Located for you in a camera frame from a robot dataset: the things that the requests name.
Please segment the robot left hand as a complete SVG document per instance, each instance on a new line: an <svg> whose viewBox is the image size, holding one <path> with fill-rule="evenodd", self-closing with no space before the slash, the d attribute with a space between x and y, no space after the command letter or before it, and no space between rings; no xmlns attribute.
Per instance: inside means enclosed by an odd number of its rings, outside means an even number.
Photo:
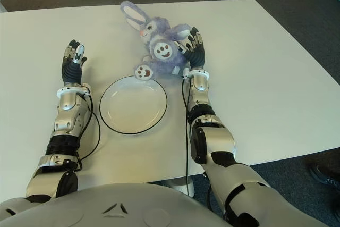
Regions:
<svg viewBox="0 0 340 227"><path fill-rule="evenodd" d="M64 85L82 84L82 66L87 60L84 56L85 47L75 39L65 49L62 62L62 79Z"/></svg>

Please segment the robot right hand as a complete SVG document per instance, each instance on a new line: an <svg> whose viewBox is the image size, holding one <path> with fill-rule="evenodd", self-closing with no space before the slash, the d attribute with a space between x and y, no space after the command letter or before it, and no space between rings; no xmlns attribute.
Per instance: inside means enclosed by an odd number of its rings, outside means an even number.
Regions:
<svg viewBox="0 0 340 227"><path fill-rule="evenodd" d="M189 43L186 45L176 41L180 53L184 56L192 69L203 69L205 64L205 49L201 33L196 27L193 27L187 36Z"/></svg>

